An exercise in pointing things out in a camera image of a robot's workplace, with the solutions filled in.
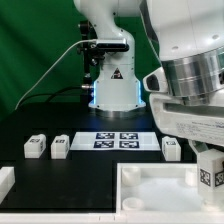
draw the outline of green wall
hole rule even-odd
[[[56,59],[81,39],[77,27],[80,20],[85,18],[77,12],[73,0],[0,0],[0,120],[14,110],[21,96]],[[135,73],[141,80],[158,67],[141,19],[117,18],[116,23],[136,39]],[[79,85],[82,76],[82,57],[74,49],[31,95]]]

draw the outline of black cable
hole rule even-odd
[[[82,89],[80,86],[70,86],[70,87],[66,87],[64,89],[58,90],[56,93],[53,93],[45,102],[49,103],[53,98],[55,98],[58,94],[60,93],[64,93],[67,92],[69,90],[73,90],[73,89]]]
[[[30,98],[34,98],[34,97],[38,97],[38,96],[52,96],[55,95],[55,93],[41,93],[41,94],[34,94],[31,96],[28,96],[26,98],[24,98],[18,105],[18,108],[27,100],[29,100]],[[57,94],[56,96],[80,96],[80,94]]]

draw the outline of small white box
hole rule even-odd
[[[66,159],[69,149],[69,136],[56,136],[53,143],[51,144],[51,158]]]
[[[164,137],[162,139],[162,152],[166,161],[181,160],[181,147],[176,138]]]
[[[0,204],[15,183],[14,167],[2,167],[0,170]]]
[[[46,149],[46,136],[45,135],[32,135],[24,145],[25,158],[37,159]]]

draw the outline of black table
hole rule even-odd
[[[16,183],[0,205],[0,212],[94,213],[116,210],[116,167],[119,162],[165,162],[160,151],[70,151],[66,160],[52,160],[55,136],[77,131],[124,131],[163,135],[150,110],[128,119],[91,115],[81,103],[27,104],[0,123],[0,168],[14,166]],[[40,159],[24,158],[24,143],[31,135],[45,134],[47,148]],[[182,162],[195,162],[186,141]]]

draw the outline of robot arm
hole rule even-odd
[[[152,27],[160,45],[162,67],[144,79],[153,92],[150,104],[157,126],[166,134],[224,146],[224,2],[142,4],[149,12],[144,22],[151,23],[145,22],[146,30]],[[151,87],[153,77],[157,89]]]
[[[96,31],[98,41],[92,48],[105,51],[90,110],[104,117],[136,115],[145,103],[134,74],[135,41],[130,33],[116,26],[114,17],[138,16],[139,0],[74,0],[74,3]]]

